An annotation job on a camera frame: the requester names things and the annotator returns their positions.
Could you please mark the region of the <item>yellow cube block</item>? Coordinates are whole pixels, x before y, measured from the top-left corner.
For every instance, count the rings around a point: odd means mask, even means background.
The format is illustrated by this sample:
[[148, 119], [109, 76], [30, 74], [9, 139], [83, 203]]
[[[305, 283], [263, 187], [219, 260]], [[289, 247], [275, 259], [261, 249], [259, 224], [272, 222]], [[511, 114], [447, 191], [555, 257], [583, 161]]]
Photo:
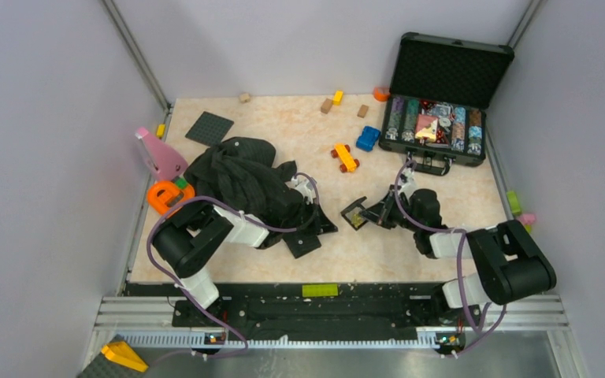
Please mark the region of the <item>yellow cube block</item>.
[[343, 100], [343, 95], [344, 92], [341, 90], [338, 90], [334, 93], [333, 97], [332, 97], [332, 104], [334, 106], [340, 106]]

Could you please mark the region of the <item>black poker chip case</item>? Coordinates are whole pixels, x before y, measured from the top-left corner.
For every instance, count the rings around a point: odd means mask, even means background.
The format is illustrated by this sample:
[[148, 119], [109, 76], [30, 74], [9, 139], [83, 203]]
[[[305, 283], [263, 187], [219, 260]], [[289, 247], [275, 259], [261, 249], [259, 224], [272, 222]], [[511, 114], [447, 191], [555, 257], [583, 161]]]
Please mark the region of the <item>black poker chip case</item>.
[[422, 158], [416, 169], [436, 176], [481, 165], [485, 112], [513, 60], [510, 46], [402, 35], [379, 147]]

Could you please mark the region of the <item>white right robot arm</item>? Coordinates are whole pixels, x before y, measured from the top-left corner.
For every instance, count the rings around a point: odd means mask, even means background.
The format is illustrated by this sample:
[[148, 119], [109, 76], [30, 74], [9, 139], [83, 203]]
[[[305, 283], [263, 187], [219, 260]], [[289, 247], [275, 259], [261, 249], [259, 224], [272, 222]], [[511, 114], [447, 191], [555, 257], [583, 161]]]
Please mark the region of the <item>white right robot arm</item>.
[[456, 260], [458, 277], [436, 289], [432, 318], [452, 324], [463, 306], [506, 305], [553, 289], [557, 274], [525, 226], [507, 220], [490, 228], [451, 229], [443, 223], [435, 191], [411, 195], [390, 190], [358, 218], [379, 227], [406, 228], [418, 251], [431, 259]]

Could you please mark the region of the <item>dark pinstriped garment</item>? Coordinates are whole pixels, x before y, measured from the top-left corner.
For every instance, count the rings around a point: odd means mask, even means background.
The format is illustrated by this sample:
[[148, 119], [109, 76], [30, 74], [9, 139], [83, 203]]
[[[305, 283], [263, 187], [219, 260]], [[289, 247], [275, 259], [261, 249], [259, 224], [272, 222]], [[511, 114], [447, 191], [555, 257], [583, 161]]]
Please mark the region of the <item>dark pinstriped garment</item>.
[[274, 227], [291, 232], [294, 217], [306, 204], [288, 186], [300, 174], [295, 161], [274, 165], [277, 150], [264, 139], [233, 137], [209, 147], [185, 170], [197, 195], [215, 198]]

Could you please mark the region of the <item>yellow toy brick car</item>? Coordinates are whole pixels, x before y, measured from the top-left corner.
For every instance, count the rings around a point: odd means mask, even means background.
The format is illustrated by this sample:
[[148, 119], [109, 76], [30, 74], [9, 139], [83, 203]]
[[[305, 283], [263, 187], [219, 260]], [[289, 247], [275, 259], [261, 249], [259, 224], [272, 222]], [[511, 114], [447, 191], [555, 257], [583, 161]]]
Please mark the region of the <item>yellow toy brick car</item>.
[[340, 163], [340, 171], [342, 173], [354, 172], [360, 166], [360, 161], [353, 158], [351, 148], [347, 144], [335, 144], [330, 154], [332, 158], [337, 159]]

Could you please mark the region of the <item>green flat brick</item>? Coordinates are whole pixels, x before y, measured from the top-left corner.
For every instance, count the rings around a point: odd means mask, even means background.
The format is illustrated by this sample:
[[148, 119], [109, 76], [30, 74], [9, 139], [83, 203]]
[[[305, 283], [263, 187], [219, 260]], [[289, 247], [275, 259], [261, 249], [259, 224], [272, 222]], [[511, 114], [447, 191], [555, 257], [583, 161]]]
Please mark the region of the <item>green flat brick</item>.
[[336, 297], [340, 293], [337, 283], [310, 283], [302, 285], [304, 298]]

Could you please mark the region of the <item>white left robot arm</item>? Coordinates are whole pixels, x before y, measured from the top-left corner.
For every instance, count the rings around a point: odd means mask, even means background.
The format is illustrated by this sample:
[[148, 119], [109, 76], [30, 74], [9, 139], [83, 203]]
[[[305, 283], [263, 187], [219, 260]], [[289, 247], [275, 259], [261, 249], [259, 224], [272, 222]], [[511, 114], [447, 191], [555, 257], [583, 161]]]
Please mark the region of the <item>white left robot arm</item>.
[[305, 204], [294, 222], [298, 226], [291, 232], [279, 232], [254, 215], [197, 201], [176, 209], [152, 229], [148, 254], [155, 250], [173, 269], [168, 274], [194, 299], [191, 315], [202, 325], [212, 325], [220, 318], [221, 304], [206, 264], [220, 246], [230, 243], [264, 250], [283, 242], [294, 258], [301, 258], [321, 247], [320, 235], [338, 231], [316, 202]]

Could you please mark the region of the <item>pink and green toy pile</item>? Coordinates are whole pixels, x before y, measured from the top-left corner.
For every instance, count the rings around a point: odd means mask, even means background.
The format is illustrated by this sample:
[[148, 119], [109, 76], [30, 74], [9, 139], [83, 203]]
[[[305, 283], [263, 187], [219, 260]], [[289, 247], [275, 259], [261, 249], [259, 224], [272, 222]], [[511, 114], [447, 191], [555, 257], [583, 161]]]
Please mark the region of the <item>pink and green toy pile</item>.
[[507, 191], [506, 197], [511, 215], [524, 226], [528, 233], [531, 233], [533, 225], [537, 221], [536, 215], [534, 213], [527, 213], [522, 209], [515, 191]]

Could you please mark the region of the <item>orange curved toy track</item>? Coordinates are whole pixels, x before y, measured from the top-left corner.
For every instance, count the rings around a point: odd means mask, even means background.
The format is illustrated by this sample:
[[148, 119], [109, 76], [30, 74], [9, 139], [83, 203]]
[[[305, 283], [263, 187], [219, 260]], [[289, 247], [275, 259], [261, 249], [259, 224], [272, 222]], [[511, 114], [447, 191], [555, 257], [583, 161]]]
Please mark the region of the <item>orange curved toy track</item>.
[[159, 215], [167, 213], [177, 203], [195, 197], [195, 189], [186, 181], [159, 181], [147, 192], [147, 203]]

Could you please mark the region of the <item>orange cylinder cup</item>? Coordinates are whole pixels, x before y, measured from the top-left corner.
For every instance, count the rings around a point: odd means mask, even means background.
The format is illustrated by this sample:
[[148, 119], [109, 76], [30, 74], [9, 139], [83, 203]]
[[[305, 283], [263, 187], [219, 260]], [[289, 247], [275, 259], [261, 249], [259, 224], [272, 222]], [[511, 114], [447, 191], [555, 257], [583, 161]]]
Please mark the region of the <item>orange cylinder cup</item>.
[[378, 102], [387, 102], [390, 98], [388, 87], [375, 87], [373, 89], [373, 97]]

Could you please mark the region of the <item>small wooden block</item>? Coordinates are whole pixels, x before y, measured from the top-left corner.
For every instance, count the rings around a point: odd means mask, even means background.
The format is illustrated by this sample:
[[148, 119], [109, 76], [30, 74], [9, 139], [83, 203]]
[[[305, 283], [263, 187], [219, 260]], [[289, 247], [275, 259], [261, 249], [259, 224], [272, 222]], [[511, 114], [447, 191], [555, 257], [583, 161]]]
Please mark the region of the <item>small wooden block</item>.
[[367, 105], [360, 105], [358, 112], [357, 112], [357, 117], [365, 118], [368, 112], [369, 112], [369, 107]]

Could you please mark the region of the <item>small yellow brick left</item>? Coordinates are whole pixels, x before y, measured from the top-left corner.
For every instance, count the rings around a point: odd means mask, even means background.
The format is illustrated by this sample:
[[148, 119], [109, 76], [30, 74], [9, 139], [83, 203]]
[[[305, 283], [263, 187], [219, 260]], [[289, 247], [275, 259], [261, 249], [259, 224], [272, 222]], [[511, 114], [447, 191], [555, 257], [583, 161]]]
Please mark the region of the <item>small yellow brick left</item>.
[[166, 125], [165, 124], [159, 124], [156, 130], [156, 136], [159, 139], [162, 139], [165, 136], [165, 130], [166, 130]]

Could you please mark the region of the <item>blue toy brick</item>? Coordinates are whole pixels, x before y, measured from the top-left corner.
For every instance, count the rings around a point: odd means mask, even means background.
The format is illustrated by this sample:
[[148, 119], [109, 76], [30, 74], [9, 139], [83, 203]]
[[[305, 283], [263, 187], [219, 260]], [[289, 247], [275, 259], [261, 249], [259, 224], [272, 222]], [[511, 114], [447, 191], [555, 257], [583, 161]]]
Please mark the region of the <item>blue toy brick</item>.
[[366, 125], [361, 132], [361, 135], [357, 138], [355, 146], [359, 150], [365, 152], [371, 152], [374, 146], [377, 144], [380, 138], [380, 130], [369, 125]]

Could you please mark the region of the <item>yellow wedge block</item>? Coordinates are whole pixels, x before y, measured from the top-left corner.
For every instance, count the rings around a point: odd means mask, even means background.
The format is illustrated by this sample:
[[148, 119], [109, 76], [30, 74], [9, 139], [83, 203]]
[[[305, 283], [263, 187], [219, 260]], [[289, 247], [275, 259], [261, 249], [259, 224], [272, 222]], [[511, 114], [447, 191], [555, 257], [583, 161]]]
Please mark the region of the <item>yellow wedge block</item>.
[[108, 361], [136, 372], [149, 369], [149, 365], [125, 341], [107, 343], [101, 353]]

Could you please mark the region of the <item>wooden block far left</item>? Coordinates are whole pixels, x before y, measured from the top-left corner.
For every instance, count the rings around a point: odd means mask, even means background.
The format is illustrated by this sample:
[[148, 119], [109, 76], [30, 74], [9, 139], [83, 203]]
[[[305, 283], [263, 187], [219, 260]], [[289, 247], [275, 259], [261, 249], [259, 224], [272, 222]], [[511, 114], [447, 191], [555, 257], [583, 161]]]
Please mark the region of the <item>wooden block far left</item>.
[[248, 103], [251, 100], [251, 95], [247, 92], [242, 93], [239, 95], [239, 102], [240, 103]]

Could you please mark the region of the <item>black square frame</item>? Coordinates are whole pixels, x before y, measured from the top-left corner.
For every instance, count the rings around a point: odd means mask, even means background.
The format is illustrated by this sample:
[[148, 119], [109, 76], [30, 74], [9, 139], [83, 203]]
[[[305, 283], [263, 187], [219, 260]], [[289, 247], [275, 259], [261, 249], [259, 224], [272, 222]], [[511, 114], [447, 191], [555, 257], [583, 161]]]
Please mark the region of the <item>black square frame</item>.
[[363, 202], [367, 199], [366, 196], [357, 198], [349, 206], [340, 211], [340, 216], [355, 230], [358, 231], [369, 221], [362, 215], [366, 209]]

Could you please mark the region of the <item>wooden block centre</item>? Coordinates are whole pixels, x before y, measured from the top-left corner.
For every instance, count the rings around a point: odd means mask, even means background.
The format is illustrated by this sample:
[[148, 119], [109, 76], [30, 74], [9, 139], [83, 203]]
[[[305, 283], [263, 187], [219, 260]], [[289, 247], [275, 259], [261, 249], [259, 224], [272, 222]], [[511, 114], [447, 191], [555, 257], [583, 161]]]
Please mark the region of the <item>wooden block centre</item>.
[[326, 98], [321, 104], [320, 111], [323, 114], [328, 114], [333, 107], [333, 101], [330, 98]]

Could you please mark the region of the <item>pink toy ramp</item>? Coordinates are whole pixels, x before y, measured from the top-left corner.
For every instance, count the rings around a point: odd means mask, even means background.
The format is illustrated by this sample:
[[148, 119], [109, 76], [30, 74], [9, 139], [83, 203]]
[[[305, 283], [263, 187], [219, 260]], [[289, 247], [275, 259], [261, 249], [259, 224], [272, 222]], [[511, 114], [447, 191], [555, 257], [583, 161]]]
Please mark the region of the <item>pink toy ramp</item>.
[[184, 174], [188, 163], [177, 150], [145, 128], [139, 128], [135, 137], [140, 156], [155, 180], [171, 181]]

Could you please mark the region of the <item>grey square baseplate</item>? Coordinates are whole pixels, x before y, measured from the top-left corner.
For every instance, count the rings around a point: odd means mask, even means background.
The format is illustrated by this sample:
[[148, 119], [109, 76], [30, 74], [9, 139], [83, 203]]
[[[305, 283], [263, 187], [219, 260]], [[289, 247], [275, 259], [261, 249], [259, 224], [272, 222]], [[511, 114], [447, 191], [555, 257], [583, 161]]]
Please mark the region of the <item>grey square baseplate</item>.
[[185, 138], [204, 146], [216, 146], [222, 142], [233, 125], [233, 120], [204, 111], [186, 132]]

